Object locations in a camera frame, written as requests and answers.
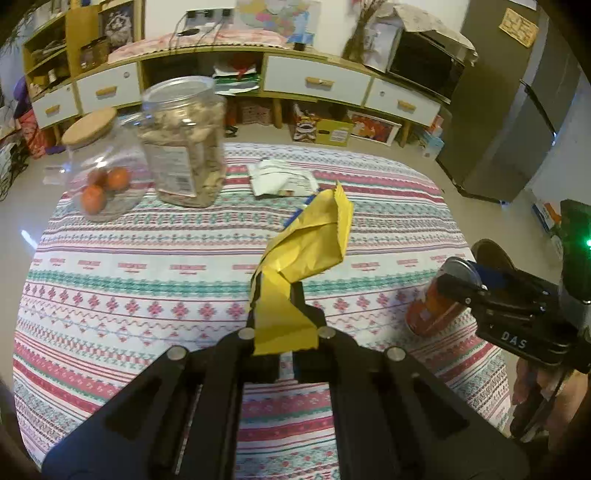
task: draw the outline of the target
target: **glass jar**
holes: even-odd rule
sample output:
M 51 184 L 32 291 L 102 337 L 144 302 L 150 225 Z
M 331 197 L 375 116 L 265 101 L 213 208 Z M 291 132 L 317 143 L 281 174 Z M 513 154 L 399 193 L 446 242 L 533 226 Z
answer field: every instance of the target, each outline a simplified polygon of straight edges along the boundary
M 131 210 L 151 183 L 141 142 L 114 108 L 89 113 L 62 136 L 70 157 L 67 188 L 80 212 L 107 222 Z
M 226 177 L 226 101 L 208 77 L 158 83 L 142 96 L 144 142 L 158 196 L 187 207 L 210 206 Z

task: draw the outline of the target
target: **drawer handle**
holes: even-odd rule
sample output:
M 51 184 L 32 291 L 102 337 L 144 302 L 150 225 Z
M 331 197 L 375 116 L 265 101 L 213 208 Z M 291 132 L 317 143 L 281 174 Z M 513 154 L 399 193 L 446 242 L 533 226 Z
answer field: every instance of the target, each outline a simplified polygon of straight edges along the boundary
M 54 105 L 54 106 L 51 106 L 49 108 L 46 108 L 45 109 L 45 114 L 47 116 L 50 116 L 50 115 L 53 115 L 54 113 L 57 113 L 59 111 L 60 111 L 60 106 L 59 105 Z
M 97 97 L 102 97 L 105 95 L 113 95 L 114 93 L 117 92 L 117 86 L 113 85 L 112 87 L 107 87 L 107 88 L 101 88 L 100 90 L 96 91 L 96 96 Z
M 320 85 L 328 88 L 331 88 L 335 84 L 332 80 L 317 79 L 315 77 L 306 77 L 306 83 L 311 83 L 312 85 Z
M 412 103 L 403 102 L 402 100 L 398 101 L 398 108 L 400 108 L 401 110 L 406 110 L 409 113 L 413 113 L 417 109 L 417 107 L 414 106 Z

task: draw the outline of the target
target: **table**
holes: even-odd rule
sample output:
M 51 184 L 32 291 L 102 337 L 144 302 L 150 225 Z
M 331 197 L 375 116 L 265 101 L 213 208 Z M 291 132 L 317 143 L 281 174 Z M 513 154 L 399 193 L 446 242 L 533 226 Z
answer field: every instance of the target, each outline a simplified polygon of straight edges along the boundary
M 501 351 L 462 314 L 430 339 L 407 306 L 466 241 L 424 175 L 400 163 L 293 145 L 227 144 L 228 177 L 212 207 L 187 209 L 149 191 L 131 212 L 87 222 L 63 197 L 34 255 L 18 312 L 14 392 L 37 463 L 169 346 L 213 345 L 246 321 L 251 274 L 267 240 L 302 199 L 255 200 L 246 165 L 284 158 L 321 186 L 340 180 L 355 215 L 345 260 L 304 281 L 329 325 L 365 346 L 412 352 L 484 418 L 502 426 L 509 396 Z M 273 385 L 247 385 L 237 478 L 338 478 L 326 384 L 297 385 L 290 355 Z

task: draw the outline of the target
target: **white drawer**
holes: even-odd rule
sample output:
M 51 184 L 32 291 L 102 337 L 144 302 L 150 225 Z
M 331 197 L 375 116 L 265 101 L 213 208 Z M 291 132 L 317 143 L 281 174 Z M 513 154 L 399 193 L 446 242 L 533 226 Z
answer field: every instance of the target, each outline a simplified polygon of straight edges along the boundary
M 375 79 L 365 107 L 431 125 L 441 105 L 418 92 Z
M 76 84 L 84 113 L 141 100 L 136 63 L 95 73 Z
M 72 84 L 58 88 L 33 102 L 33 111 L 39 128 L 45 128 L 78 115 Z
M 264 90 L 361 105 L 369 75 L 310 60 L 269 56 Z

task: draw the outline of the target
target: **yellow paper bag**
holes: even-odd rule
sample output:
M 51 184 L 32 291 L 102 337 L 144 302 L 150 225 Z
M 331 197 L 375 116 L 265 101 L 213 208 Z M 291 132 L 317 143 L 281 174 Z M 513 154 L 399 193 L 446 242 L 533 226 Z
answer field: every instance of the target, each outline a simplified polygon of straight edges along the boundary
M 340 183 L 323 190 L 283 232 L 269 241 L 254 278 L 261 274 L 255 303 L 255 355 L 318 347 L 316 326 L 291 302 L 291 284 L 343 261 L 353 204 Z M 251 285 L 251 301 L 255 282 Z

